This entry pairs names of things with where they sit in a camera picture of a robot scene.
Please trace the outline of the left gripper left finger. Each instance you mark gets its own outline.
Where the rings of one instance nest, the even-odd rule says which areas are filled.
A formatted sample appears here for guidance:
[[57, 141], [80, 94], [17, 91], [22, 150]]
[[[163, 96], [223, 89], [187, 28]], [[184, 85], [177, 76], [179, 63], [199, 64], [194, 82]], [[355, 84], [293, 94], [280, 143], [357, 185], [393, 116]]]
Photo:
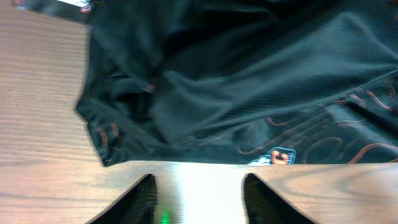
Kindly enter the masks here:
[[156, 179], [147, 174], [87, 223], [153, 224], [156, 206]]

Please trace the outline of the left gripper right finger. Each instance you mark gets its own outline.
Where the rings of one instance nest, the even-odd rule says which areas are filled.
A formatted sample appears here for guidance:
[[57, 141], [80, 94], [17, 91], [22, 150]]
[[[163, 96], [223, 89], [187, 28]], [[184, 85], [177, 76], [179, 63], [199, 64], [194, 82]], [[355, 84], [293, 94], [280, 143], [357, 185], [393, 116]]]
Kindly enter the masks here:
[[245, 177], [243, 194], [249, 224], [314, 224], [255, 174]]

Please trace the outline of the black patterned jersey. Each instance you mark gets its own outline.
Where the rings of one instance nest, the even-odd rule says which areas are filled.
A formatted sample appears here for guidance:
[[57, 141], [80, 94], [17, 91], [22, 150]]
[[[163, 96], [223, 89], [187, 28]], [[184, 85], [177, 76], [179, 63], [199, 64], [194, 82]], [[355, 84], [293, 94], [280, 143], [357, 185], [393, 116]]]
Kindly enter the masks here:
[[14, 1], [87, 24], [104, 166], [397, 161], [397, 2]]

